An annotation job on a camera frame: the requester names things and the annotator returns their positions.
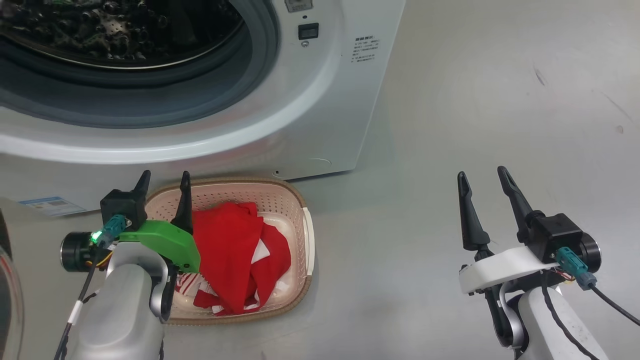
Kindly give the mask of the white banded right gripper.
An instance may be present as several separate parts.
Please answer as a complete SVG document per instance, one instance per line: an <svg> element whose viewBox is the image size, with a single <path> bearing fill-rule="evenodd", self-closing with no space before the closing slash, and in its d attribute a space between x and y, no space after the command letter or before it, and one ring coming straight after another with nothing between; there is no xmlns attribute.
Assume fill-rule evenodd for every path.
<svg viewBox="0 0 640 360"><path fill-rule="evenodd" d="M505 166L499 166L497 173L503 193L509 198L518 227L516 237L520 243L528 243L530 228L527 216L533 209L508 169ZM472 201L473 191L464 171L457 174L457 189L462 248L475 252L489 250L490 237L480 223ZM587 232L583 235L583 242L574 253L585 262L590 272L598 272L602 264L601 247ZM508 281L517 281L514 291L526 292L540 286L539 271L559 266L556 262L544 263L528 246L519 246L501 251L486 259L480 259L460 269L459 285L462 294L467 294L489 289ZM565 281L568 280L552 271L547 285L555 287Z"/></svg>

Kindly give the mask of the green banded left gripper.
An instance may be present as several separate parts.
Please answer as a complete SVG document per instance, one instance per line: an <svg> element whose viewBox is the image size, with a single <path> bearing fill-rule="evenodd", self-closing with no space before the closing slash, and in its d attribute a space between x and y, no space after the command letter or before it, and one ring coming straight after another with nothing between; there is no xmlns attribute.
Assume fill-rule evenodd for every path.
<svg viewBox="0 0 640 360"><path fill-rule="evenodd" d="M151 171L145 170L133 190L131 199L145 203L151 180ZM201 266L194 237L192 213L192 185L189 171L184 171L180 182L180 199L171 223L147 219L142 226L131 231L128 219L110 219L94 232L71 232L61 243L61 265L68 272L88 272L92 266L104 271L115 251L123 245L141 244L166 258L185 273L197 273Z"/></svg>

